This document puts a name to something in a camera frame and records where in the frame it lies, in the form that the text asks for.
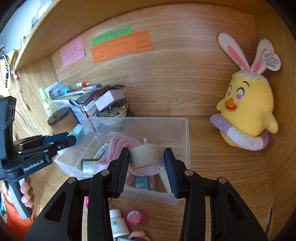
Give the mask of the person's left hand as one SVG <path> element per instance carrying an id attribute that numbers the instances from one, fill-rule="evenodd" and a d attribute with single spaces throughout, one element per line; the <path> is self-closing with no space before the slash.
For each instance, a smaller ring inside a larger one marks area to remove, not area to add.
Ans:
<path id="1" fill-rule="evenodd" d="M 35 202 L 34 189 L 31 185 L 31 182 L 32 180 L 30 179 L 30 177 L 27 177 L 20 187 L 20 191 L 23 194 L 21 201 L 26 207 L 33 207 Z M 13 203 L 11 199 L 11 194 L 8 191 L 8 185 L 4 181 L 1 181 L 1 192 L 3 192 L 7 201 Z"/>

